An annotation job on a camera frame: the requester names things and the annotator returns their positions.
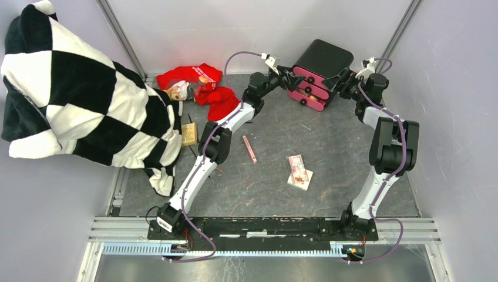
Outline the black pink drawer organizer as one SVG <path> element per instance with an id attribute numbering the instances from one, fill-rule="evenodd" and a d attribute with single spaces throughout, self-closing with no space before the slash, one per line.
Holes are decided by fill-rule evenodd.
<path id="1" fill-rule="evenodd" d="M 322 39 L 312 41 L 292 67 L 294 73 L 305 76 L 305 80 L 297 90 L 288 91 L 288 96 L 300 105 L 323 111 L 335 93 L 328 92 L 322 81 L 336 75 L 344 68 L 349 68 L 353 61 L 354 55 L 346 49 Z M 311 100 L 310 96 L 317 97 L 318 101 Z"/>

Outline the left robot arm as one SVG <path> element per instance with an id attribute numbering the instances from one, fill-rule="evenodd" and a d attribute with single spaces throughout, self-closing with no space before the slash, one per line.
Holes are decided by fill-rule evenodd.
<path id="1" fill-rule="evenodd" d="M 283 66 L 270 68 L 266 75 L 253 73 L 236 108 L 226 117 L 206 123 L 194 166 L 179 191 L 157 211 L 157 225 L 168 238 L 174 240 L 183 235 L 184 222 L 188 221 L 188 213 L 199 190 L 228 157 L 233 133 L 260 113 L 263 97 L 276 88 L 296 90 L 304 80 L 305 76 L 296 75 L 291 68 Z"/>

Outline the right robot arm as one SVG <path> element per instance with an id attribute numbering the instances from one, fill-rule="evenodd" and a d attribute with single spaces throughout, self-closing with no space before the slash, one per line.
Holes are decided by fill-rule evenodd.
<path id="1" fill-rule="evenodd" d="M 418 122 L 402 119 L 381 103 L 382 94 L 389 86 L 383 74 L 364 77 L 344 69 L 322 83 L 340 97 L 353 99 L 358 120 L 374 130 L 368 156 L 369 175 L 333 231 L 345 240 L 372 240 L 376 238 L 379 204 L 392 185 L 415 166 L 420 126 Z"/>

